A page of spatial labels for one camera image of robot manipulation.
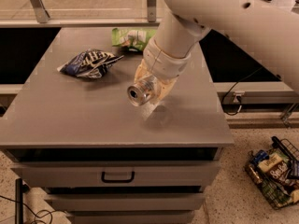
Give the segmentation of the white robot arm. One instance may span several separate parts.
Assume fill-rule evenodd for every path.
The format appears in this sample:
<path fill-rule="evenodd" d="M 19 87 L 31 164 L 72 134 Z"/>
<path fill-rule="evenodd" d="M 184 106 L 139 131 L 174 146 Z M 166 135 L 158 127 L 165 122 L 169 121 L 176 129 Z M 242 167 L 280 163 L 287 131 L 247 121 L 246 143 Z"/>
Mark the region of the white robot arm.
<path fill-rule="evenodd" d="M 299 92 L 299 16 L 260 0 L 164 0 L 166 11 L 143 51 L 133 105 L 156 104 L 172 90 L 192 47 L 213 29 Z"/>

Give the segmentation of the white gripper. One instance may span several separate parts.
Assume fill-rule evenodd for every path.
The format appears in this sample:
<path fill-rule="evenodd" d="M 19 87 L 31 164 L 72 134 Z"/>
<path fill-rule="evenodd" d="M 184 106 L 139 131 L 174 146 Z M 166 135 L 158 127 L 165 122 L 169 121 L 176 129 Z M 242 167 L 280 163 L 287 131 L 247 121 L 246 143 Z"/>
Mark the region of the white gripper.
<path fill-rule="evenodd" d="M 143 50 L 143 60 L 136 68 L 134 83 L 151 76 L 151 74 L 159 78 L 154 81 L 153 97 L 149 100 L 151 104 L 155 105 L 173 89 L 177 77 L 183 73 L 190 58 L 190 54 L 184 58 L 174 58 L 167 55 L 151 38 Z"/>

